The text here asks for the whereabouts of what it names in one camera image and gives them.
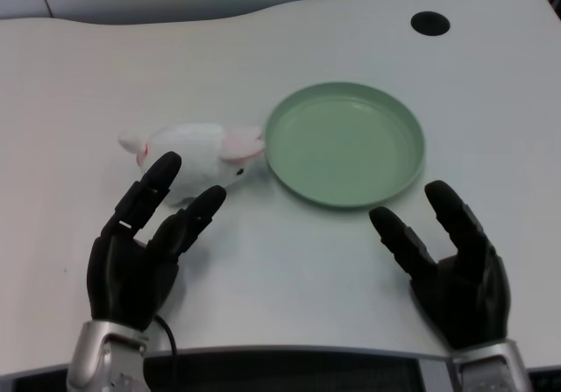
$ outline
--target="pink ear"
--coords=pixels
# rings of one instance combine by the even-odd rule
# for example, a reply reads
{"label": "pink ear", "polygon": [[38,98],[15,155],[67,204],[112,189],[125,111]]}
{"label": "pink ear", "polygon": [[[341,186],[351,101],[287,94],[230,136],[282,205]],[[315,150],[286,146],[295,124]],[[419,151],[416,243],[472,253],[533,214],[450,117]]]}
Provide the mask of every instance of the pink ear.
{"label": "pink ear", "polygon": [[254,127],[227,128],[222,140],[220,158],[228,162],[243,162],[265,151],[261,130]]}

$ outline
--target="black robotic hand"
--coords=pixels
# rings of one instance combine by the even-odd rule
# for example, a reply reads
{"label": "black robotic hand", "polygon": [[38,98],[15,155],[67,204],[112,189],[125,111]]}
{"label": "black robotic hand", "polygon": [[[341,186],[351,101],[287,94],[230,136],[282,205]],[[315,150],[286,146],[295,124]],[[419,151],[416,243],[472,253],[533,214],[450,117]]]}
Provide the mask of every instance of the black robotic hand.
{"label": "black robotic hand", "polygon": [[89,256],[88,295],[94,320],[145,330],[165,302],[179,269],[177,260],[212,221],[226,198],[214,186],[187,209],[168,217],[147,245],[134,239],[169,192],[181,157],[166,153],[134,182],[102,229]]}
{"label": "black robotic hand", "polygon": [[370,211],[381,242],[411,275],[418,303],[453,349],[504,339],[510,293],[501,258],[450,186],[432,182],[425,193],[458,253],[436,264],[415,232],[384,207]]}

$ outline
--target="white table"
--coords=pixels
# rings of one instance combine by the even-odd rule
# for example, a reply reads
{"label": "white table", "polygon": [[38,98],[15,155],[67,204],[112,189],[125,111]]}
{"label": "white table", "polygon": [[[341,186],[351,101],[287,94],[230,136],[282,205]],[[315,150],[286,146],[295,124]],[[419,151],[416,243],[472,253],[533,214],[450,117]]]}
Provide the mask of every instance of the white table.
{"label": "white table", "polygon": [[[418,11],[444,14],[450,32],[415,32]],[[560,47],[546,0],[313,0],[137,26],[0,22],[0,374],[69,362],[89,319],[92,241],[139,176],[119,131],[262,125],[282,98],[326,81],[372,85],[415,113],[426,168],[387,205],[441,259],[451,243],[423,185],[449,182],[506,264],[510,338],[529,367],[561,364]],[[366,210],[302,202],[265,165],[183,256],[161,313],[181,349],[446,355]],[[168,347],[150,332],[153,350]]]}

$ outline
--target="green plate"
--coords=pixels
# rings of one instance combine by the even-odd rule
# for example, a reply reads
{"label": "green plate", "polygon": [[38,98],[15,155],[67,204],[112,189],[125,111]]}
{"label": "green plate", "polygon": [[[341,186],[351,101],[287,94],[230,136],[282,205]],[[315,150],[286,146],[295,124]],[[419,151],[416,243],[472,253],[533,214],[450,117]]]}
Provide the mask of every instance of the green plate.
{"label": "green plate", "polygon": [[359,207],[404,190],[421,172],[424,137],[411,111],[378,89],[330,82],[273,111],[266,157],[279,179],[323,205]]}

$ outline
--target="white plush toy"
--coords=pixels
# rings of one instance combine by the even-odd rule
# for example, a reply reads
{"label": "white plush toy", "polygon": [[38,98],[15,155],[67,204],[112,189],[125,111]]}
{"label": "white plush toy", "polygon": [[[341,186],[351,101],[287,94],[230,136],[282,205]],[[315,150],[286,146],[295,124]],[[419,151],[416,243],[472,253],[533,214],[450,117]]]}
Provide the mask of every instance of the white plush toy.
{"label": "white plush toy", "polygon": [[227,186],[247,174],[251,161],[265,150],[258,127],[217,124],[170,125],[144,141],[127,132],[119,144],[137,155],[142,173],[164,153],[181,156],[181,170],[170,187],[166,202],[177,204],[200,195],[215,184]]}

